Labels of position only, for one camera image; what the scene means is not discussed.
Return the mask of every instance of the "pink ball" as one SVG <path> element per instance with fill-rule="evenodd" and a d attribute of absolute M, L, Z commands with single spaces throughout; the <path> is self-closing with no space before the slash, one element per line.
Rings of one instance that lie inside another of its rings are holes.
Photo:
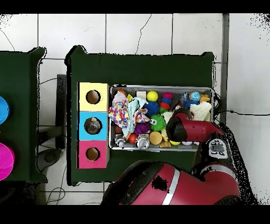
<path fill-rule="evenodd" d="M 172 99 L 173 95 L 172 95 L 171 92 L 164 92 L 164 93 L 162 94 L 162 97 L 163 97 L 163 98 L 169 98 L 169 99 Z"/>

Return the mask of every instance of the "circular hole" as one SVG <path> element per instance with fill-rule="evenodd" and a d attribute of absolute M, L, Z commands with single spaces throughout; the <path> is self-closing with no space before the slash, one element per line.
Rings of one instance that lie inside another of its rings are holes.
<path fill-rule="evenodd" d="M 85 121 L 84 129 L 88 134 L 96 135 L 102 129 L 101 121 L 96 117 L 90 117 Z"/>
<path fill-rule="evenodd" d="M 95 147 L 88 148 L 86 151 L 86 157 L 90 161 L 96 161 L 100 157 L 100 151 Z"/>
<path fill-rule="evenodd" d="M 96 90 L 90 90 L 86 94 L 86 100 L 90 104 L 97 104 L 100 101 L 100 93 Z"/>

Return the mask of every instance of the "green table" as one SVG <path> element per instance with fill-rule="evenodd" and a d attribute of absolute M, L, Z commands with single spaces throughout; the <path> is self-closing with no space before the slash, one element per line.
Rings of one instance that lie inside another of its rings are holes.
<path fill-rule="evenodd" d="M 111 150 L 106 169 L 76 168 L 77 82 L 126 85 L 212 87 L 214 55 L 87 54 L 74 46 L 67 54 L 67 181 L 114 181 L 133 162 L 163 161 L 190 171 L 194 152 L 143 152 Z"/>
<path fill-rule="evenodd" d="M 44 48 L 28 53 L 0 51 L 0 96 L 11 108 L 0 125 L 0 142 L 15 154 L 15 163 L 6 181 L 47 182 L 36 168 L 38 85 L 37 69 Z"/>

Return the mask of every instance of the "table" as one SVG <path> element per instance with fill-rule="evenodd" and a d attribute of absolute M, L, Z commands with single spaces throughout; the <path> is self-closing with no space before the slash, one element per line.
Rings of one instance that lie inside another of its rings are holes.
<path fill-rule="evenodd" d="M 106 169 L 76 169 L 77 83 L 212 87 L 214 55 L 116 55 L 87 54 L 74 46 L 67 65 L 67 183 L 115 181 L 137 160 L 163 161 L 190 171 L 194 152 L 143 152 L 110 150 Z"/>

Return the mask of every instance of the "purple ball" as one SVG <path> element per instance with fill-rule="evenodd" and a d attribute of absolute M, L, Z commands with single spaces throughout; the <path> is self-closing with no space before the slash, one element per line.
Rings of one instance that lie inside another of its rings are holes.
<path fill-rule="evenodd" d="M 138 136 L 141 134 L 145 134 L 150 130 L 150 123 L 149 122 L 144 122 L 144 123 L 137 123 L 134 133 Z"/>

